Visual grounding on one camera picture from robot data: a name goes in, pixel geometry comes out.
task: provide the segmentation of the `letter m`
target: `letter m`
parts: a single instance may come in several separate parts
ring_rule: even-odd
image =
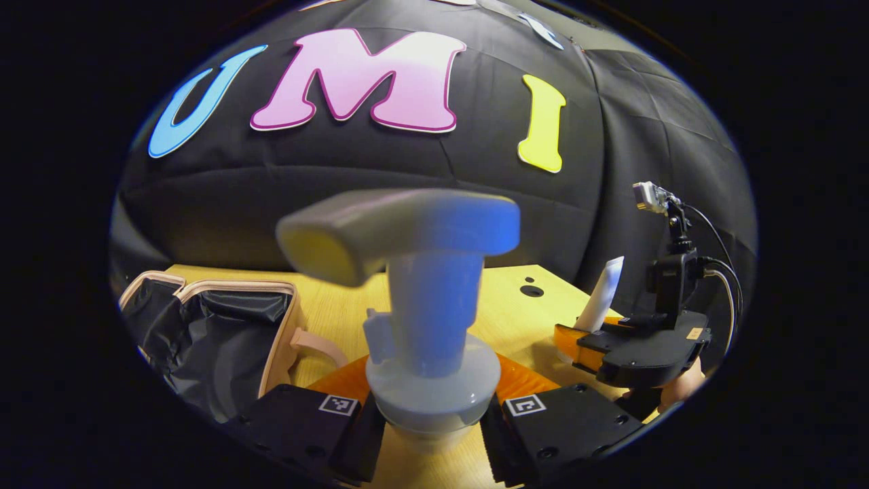
[[[273,131],[305,124],[316,113],[308,89],[319,75],[332,117],[345,121],[380,83],[392,76],[386,98],[371,108],[380,124],[423,132],[448,132],[455,114],[448,107],[453,59],[462,41],[432,32],[414,32],[372,55],[356,29],[336,29],[300,37],[269,103],[254,113],[250,126]]]

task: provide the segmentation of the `black border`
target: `black border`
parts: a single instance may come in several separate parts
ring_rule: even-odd
[[[264,4],[271,6],[231,25]],[[7,236],[23,250],[7,259],[15,277],[33,279],[17,288],[23,300],[11,301],[29,307],[25,318],[8,323],[25,334],[10,339],[21,355],[7,387],[13,486],[302,486],[157,382],[118,324],[106,276],[119,162],[139,124],[190,66],[288,4],[37,7],[15,44],[33,51],[14,65],[36,90],[15,91],[12,105],[25,104],[16,113],[33,117],[19,123],[33,141],[18,142],[21,157],[7,159],[31,172],[8,208],[23,216]],[[826,382],[841,360],[831,353],[838,344],[819,331],[847,320],[835,305],[810,310],[844,294],[810,285],[830,283],[823,258],[857,249],[835,232],[841,228],[829,209],[861,205],[840,191],[849,182],[836,181],[848,172],[843,143],[857,135],[835,127],[831,109],[841,106],[834,97],[856,86],[838,74],[858,16],[826,3],[577,7],[670,65],[721,116],[752,179],[760,268],[740,341],[706,387],[617,456],[555,486],[635,486],[663,481],[662,473],[691,486],[745,483],[747,473],[752,484],[776,486],[849,479],[840,468],[856,467],[857,450],[839,438],[853,432],[846,410],[857,396]],[[837,280],[856,293],[856,267],[847,268]]]

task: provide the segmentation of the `t-shaped handle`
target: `t-shaped handle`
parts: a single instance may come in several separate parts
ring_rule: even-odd
[[[508,198],[448,189],[349,191],[291,214],[276,235],[298,271],[356,287],[388,265],[391,336],[404,368],[442,377],[461,365],[483,257],[519,243]],[[369,345],[372,351],[376,345]]]
[[[519,243],[519,207],[449,189],[348,191],[281,219],[276,235],[298,271],[358,287],[392,257],[506,253]]]

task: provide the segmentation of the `white plastic base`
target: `white plastic base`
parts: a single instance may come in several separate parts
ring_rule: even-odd
[[[461,367],[453,374],[425,378],[402,368],[397,358],[380,364],[369,358],[365,375],[383,417],[434,446],[438,437],[454,438],[482,417],[501,378],[501,363],[491,347],[468,334]]]

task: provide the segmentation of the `orange gripper pad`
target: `orange gripper pad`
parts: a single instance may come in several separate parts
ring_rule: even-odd
[[[359,399],[360,404],[365,405],[365,399],[371,391],[368,379],[365,378],[367,361],[368,355],[354,360],[309,385],[308,389],[343,398]]]
[[[570,357],[575,364],[584,365],[586,368],[597,372],[600,366],[603,365],[604,353],[582,348],[576,344],[576,340],[582,338],[589,332],[583,330],[575,330],[564,325],[555,325],[553,333],[553,341],[559,352]]]
[[[365,378],[365,363],[368,355],[326,375],[308,386],[308,389],[344,398],[359,399],[364,404],[371,387]],[[551,391],[560,386],[539,373],[520,365],[510,358],[498,355],[501,363],[501,379],[495,387],[498,399],[520,398],[537,392]]]

